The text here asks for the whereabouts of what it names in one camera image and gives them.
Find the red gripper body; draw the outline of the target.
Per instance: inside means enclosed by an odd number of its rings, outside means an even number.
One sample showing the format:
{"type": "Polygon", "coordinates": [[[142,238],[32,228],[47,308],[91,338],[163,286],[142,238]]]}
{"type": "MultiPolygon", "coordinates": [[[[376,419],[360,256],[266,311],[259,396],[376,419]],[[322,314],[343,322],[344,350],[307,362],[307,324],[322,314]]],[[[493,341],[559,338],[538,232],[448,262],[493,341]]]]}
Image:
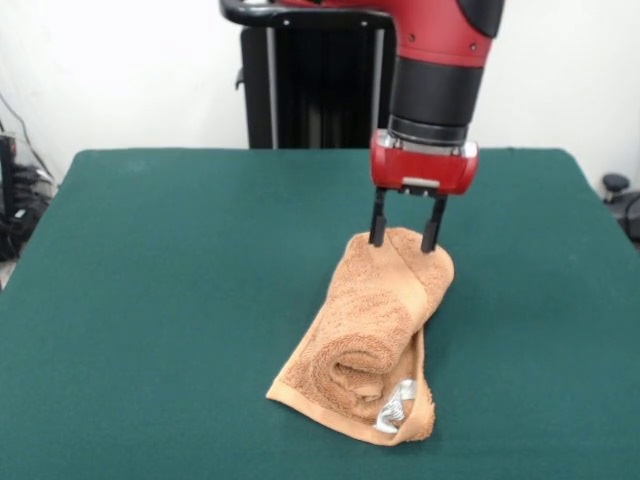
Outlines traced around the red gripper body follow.
{"type": "Polygon", "coordinates": [[[376,187],[396,191],[428,191],[462,195],[478,168],[475,142],[460,146],[412,143],[376,130],[370,142],[370,172],[376,187]]]}

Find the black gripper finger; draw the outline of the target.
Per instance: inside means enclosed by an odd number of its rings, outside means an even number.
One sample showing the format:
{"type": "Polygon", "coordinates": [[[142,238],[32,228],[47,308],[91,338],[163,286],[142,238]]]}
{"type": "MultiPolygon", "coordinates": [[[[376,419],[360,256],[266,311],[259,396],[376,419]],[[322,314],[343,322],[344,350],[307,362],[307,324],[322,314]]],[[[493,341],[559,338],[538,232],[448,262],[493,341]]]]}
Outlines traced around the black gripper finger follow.
{"type": "Polygon", "coordinates": [[[374,247],[381,247],[384,242],[386,229],[386,217],[384,215],[384,205],[387,190],[377,187],[375,190],[373,212],[368,243],[374,247]]]}
{"type": "Polygon", "coordinates": [[[423,253],[430,253],[435,250],[437,245],[439,231],[441,227],[442,218],[447,204],[447,196],[437,196],[434,198],[434,205],[431,213],[431,217],[425,225],[421,251],[423,253]]]}

